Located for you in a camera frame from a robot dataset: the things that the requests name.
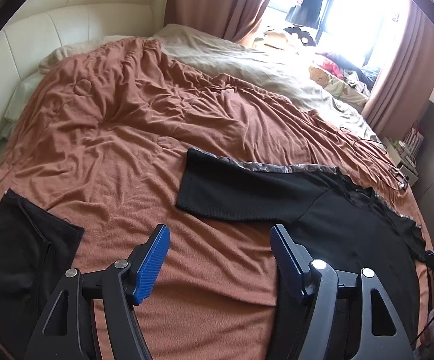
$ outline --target silver rivet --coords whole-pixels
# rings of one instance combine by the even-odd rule
[[[375,276],[375,272],[370,268],[364,268],[362,269],[362,275],[364,275],[366,278],[373,278]]]
[[[323,259],[314,259],[312,260],[312,266],[315,269],[325,269],[327,267],[327,263],[323,261]]]
[[[73,278],[77,274],[77,270],[75,268],[67,269],[67,272],[65,273],[65,276],[68,278]]]
[[[117,261],[114,262],[115,268],[118,268],[118,269],[125,268],[128,265],[129,265],[129,262],[126,259],[118,259]]]

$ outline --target headboard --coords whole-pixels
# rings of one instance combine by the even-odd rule
[[[167,0],[27,0],[0,31],[0,130],[17,84],[56,48],[107,35],[152,36]]]

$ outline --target curtain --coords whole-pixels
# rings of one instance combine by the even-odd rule
[[[168,0],[165,24],[176,23],[251,44],[269,0]]]
[[[393,49],[362,111],[379,137],[392,140],[405,136],[434,87],[434,25],[412,0],[405,6]]]

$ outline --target orange blanket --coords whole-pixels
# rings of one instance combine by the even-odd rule
[[[151,297],[136,308],[154,358],[263,359],[277,295],[270,225],[178,210],[187,149],[240,161],[340,166],[421,223],[430,246],[411,190],[390,190],[380,179],[395,183],[384,156],[368,142],[354,152],[355,139],[285,97],[169,59],[157,40],[127,38],[64,59],[47,74],[0,165],[0,198],[11,187],[84,227],[73,264],[84,273],[126,257],[157,223],[167,224],[168,256]],[[422,325],[423,265],[417,273]],[[103,358],[111,359],[101,303],[96,318]]]

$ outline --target black trousers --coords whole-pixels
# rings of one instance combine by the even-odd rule
[[[83,228],[8,190],[0,201],[0,344],[23,359],[48,298],[70,268]]]

